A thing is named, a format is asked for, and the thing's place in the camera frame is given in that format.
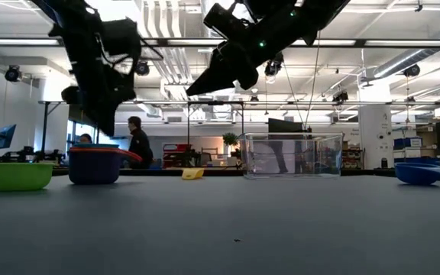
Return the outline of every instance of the potted plant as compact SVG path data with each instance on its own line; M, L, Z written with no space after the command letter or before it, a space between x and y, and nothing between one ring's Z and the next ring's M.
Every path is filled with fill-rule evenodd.
M228 157L230 155L231 147L238 144L238 137L234 133L225 133L222 137L225 145L224 154Z

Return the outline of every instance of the desk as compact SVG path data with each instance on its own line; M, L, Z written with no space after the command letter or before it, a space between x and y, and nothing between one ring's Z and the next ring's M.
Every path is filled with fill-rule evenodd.
M54 177L43 192L0 192L0 275L436 275L437 185Z

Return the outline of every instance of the transparent bin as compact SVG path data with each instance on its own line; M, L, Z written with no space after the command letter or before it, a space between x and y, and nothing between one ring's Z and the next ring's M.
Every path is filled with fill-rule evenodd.
M341 175L342 134L246 133L241 139L249 179Z

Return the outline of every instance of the yellow sponge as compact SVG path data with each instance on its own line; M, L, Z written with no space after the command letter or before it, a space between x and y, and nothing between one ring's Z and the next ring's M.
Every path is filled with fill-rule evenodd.
M197 179L201 179L203 176L203 172L205 171L205 169L201 169L201 168L186 168L183 170L183 175L181 176L181 178L183 180L197 180Z

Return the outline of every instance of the black jacket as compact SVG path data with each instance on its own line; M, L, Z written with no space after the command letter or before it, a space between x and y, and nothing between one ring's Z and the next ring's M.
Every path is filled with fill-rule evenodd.
M149 137L141 129L133 130L131 135L132 138L128 150L141 156L144 163L151 163L154 155L150 148Z

